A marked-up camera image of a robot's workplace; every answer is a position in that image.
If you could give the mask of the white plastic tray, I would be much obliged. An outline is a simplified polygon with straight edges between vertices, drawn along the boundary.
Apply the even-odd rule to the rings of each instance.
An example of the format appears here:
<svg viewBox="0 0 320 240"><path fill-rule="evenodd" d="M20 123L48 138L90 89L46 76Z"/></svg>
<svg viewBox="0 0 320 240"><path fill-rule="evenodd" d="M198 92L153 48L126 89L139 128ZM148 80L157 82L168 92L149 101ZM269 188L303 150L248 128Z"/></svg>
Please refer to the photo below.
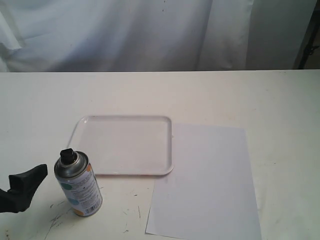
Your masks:
<svg viewBox="0 0 320 240"><path fill-rule="evenodd" d="M96 175L164 176L174 167L172 121L161 115L88 115L68 148L88 156Z"/></svg>

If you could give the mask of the white backdrop cloth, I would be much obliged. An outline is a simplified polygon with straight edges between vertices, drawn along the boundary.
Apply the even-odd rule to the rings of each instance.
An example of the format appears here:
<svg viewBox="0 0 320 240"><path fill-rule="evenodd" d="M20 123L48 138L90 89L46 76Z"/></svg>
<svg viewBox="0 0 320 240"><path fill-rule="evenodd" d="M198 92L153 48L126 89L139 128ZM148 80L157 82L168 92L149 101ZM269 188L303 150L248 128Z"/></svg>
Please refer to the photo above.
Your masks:
<svg viewBox="0 0 320 240"><path fill-rule="evenodd" d="M3 0L2 72L293 68L314 0Z"/></svg>

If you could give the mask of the black stand pole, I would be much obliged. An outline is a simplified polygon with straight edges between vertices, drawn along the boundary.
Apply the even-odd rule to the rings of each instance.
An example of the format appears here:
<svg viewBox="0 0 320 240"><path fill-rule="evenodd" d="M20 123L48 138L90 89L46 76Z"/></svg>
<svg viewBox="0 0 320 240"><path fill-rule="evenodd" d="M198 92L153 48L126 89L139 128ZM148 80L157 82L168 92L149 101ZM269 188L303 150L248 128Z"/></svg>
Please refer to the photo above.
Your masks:
<svg viewBox="0 0 320 240"><path fill-rule="evenodd" d="M315 4L304 39L298 69L320 68L320 1Z"/></svg>

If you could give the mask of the white paper sheet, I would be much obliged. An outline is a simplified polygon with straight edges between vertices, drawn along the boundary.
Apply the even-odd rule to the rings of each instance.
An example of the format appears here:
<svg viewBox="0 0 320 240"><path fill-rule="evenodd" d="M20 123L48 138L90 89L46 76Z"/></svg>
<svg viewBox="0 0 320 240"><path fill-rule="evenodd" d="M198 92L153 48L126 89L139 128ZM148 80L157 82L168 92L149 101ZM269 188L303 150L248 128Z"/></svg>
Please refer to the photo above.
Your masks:
<svg viewBox="0 0 320 240"><path fill-rule="evenodd" d="M259 240L246 132L177 123L173 170L155 181L146 233L184 240Z"/></svg>

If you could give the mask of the silver spray can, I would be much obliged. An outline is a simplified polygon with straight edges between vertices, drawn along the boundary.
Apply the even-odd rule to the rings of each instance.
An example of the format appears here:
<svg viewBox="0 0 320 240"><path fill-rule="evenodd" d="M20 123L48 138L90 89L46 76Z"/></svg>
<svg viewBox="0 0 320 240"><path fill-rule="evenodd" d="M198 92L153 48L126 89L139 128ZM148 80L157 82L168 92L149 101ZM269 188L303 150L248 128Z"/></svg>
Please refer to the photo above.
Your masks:
<svg viewBox="0 0 320 240"><path fill-rule="evenodd" d="M103 197L84 152L62 150L54 165L54 175L76 215L89 217L100 209Z"/></svg>

